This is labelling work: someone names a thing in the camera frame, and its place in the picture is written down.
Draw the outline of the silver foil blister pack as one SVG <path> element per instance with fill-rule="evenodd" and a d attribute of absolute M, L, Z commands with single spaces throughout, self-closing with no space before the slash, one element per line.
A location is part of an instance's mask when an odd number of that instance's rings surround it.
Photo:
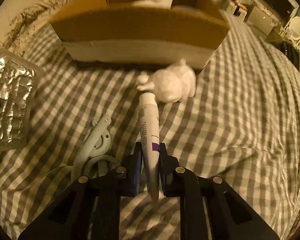
<path fill-rule="evenodd" d="M 0 48 L 0 152 L 23 148 L 42 68 Z"/>

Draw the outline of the white purple cream tube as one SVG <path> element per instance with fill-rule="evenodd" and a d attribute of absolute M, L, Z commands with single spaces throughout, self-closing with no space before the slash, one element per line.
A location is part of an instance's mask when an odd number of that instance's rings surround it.
<path fill-rule="evenodd" d="M 139 120 L 147 190 L 156 204 L 159 199 L 159 111 L 156 97 L 151 92 L 139 96 Z"/>

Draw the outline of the pale green clip hanger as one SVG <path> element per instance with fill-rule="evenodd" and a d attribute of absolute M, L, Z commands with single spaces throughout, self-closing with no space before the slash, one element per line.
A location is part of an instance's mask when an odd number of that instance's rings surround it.
<path fill-rule="evenodd" d="M 38 139 L 39 153 L 43 154 L 44 165 L 37 182 L 66 187 L 81 176 L 104 176 L 120 166 L 121 161 L 111 156 L 111 135 L 107 115 L 88 123 L 75 124 L 66 119 L 66 124 L 53 124 Z"/>

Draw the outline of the white plastic bag bundle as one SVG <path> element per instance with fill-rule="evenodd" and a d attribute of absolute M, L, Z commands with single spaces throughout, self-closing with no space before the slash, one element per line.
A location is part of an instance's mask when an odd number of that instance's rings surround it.
<path fill-rule="evenodd" d="M 196 93 L 196 75 L 185 59 L 151 75 L 139 75 L 136 84 L 137 90 L 151 92 L 158 101 L 164 103 L 184 101 L 194 97 Z"/>

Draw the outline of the grey checked bed sheet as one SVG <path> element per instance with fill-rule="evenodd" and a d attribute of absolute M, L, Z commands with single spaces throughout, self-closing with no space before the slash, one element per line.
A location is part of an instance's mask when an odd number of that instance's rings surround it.
<path fill-rule="evenodd" d="M 159 107 L 169 154 L 199 176 L 222 176 L 288 239 L 300 211 L 300 73 L 235 18 L 197 80 L 195 96 Z M 0 152 L 0 225 L 12 239 L 70 183 L 75 154 L 94 121 L 112 118 L 111 153 L 139 139 L 139 72 L 79 69 L 49 22 L 22 56 L 43 69 L 25 148 Z"/>

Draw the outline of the floral patterned duvet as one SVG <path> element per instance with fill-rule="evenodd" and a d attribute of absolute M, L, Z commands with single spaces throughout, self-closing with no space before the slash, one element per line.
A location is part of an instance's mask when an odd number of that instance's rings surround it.
<path fill-rule="evenodd" d="M 9 50 L 17 55 L 23 55 L 27 44 L 36 32 L 47 24 L 60 7 L 68 0 L 43 0 L 25 8 L 10 23 L 10 31 L 5 35 L 0 48 Z"/>

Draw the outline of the brown cardboard box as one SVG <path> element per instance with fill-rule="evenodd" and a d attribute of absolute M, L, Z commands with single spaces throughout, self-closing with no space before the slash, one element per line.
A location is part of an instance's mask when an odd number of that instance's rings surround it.
<path fill-rule="evenodd" d="M 80 62 L 168 66 L 185 59 L 203 69 L 229 31 L 211 0 L 173 0 L 170 9 L 138 0 L 72 0 L 50 23 Z"/>

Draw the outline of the black and white jacket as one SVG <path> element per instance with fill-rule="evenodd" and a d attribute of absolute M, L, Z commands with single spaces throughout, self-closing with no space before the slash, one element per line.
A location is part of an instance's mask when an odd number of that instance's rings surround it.
<path fill-rule="evenodd" d="M 296 46 L 289 41 L 280 41 L 276 44 L 276 47 L 286 55 L 286 57 L 300 73 L 300 49 L 296 48 Z"/>

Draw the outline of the white suitcase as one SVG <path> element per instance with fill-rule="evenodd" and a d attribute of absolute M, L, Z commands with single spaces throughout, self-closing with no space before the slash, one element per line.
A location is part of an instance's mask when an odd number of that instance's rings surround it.
<path fill-rule="evenodd" d="M 245 5 L 242 5 L 240 3 L 237 3 L 236 1 L 233 0 L 227 0 L 226 1 L 226 11 L 235 17 L 245 19 L 248 9 Z"/>

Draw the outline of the silver mini fridge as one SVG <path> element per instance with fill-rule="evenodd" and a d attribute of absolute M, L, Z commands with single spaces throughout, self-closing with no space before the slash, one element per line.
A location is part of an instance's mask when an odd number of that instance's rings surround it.
<path fill-rule="evenodd" d="M 245 22 L 255 29 L 268 35 L 273 27 L 277 25 L 278 20 L 273 15 L 268 14 L 266 11 L 260 9 L 258 6 L 250 5 L 248 8 Z"/>

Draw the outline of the white oval vanity mirror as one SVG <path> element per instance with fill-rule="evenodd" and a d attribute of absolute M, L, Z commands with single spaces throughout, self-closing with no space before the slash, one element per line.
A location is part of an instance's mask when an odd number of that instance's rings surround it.
<path fill-rule="evenodd" d="M 291 18 L 288 23 L 287 29 L 292 40 L 300 40 L 300 16 Z"/>

